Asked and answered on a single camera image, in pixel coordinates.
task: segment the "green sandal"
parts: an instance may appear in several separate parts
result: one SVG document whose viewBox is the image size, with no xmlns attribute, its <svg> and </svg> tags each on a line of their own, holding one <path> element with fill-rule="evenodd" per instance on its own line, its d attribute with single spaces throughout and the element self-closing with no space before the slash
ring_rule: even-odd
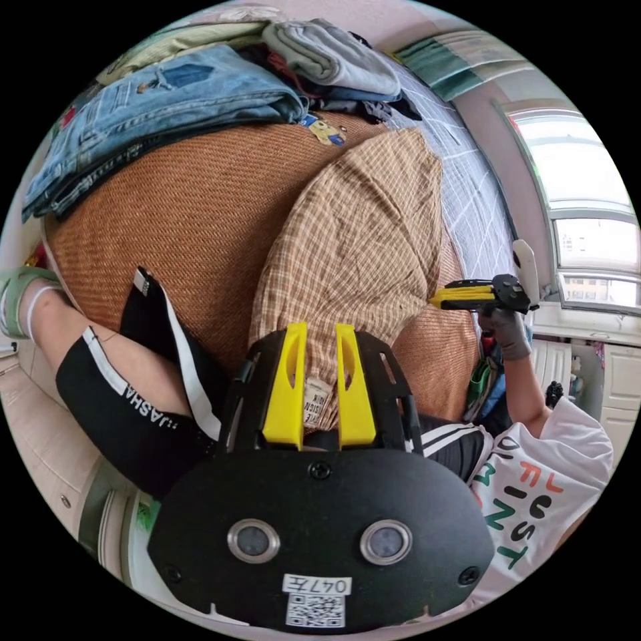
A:
<svg viewBox="0 0 641 641">
<path fill-rule="evenodd" d="M 18 310 L 25 290 L 36 278 L 51 281 L 56 289 L 62 289 L 58 277 L 48 269 L 19 267 L 0 272 L 0 301 L 4 301 L 4 318 L 0 316 L 0 331 L 10 339 L 25 340 L 27 336 L 20 327 Z"/>
</svg>

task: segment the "gray glove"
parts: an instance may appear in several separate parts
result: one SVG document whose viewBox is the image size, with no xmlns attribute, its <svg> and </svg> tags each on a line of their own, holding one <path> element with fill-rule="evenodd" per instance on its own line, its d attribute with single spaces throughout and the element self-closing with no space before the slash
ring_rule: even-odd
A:
<svg viewBox="0 0 641 641">
<path fill-rule="evenodd" d="M 481 310 L 479 325 L 484 332 L 492 332 L 496 342 L 501 346 L 504 361 L 518 361 L 529 356 L 531 349 L 523 316 L 507 309 L 494 309 L 491 315 Z"/>
</svg>

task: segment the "foot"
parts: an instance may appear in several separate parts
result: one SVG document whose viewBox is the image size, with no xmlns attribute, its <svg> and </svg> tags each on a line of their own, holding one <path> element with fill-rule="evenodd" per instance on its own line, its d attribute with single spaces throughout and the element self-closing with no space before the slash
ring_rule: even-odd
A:
<svg viewBox="0 0 641 641">
<path fill-rule="evenodd" d="M 30 339 L 31 317 L 62 286 L 53 272 L 22 267 L 0 275 L 0 331 L 11 339 Z"/>
</svg>

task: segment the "camera lens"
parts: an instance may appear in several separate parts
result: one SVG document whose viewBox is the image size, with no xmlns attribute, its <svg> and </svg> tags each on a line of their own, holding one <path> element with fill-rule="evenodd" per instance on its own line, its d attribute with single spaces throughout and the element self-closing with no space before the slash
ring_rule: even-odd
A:
<svg viewBox="0 0 641 641">
<path fill-rule="evenodd" d="M 370 563 L 390 566 L 404 559 L 412 547 L 410 529 L 399 521 L 386 519 L 370 525 L 361 537 L 361 553 Z"/>
<path fill-rule="evenodd" d="M 230 528 L 227 544 L 232 554 L 245 563 L 266 563 L 278 553 L 280 538 L 264 521 L 244 519 Z"/>
</svg>

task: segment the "curtain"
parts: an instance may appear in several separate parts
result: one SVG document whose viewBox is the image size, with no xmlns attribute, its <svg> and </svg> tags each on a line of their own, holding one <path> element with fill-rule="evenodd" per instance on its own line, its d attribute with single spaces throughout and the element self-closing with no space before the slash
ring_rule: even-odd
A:
<svg viewBox="0 0 641 641">
<path fill-rule="evenodd" d="M 453 31 L 420 40 L 393 57 L 449 102 L 486 82 L 535 69 L 486 31 Z"/>
</svg>

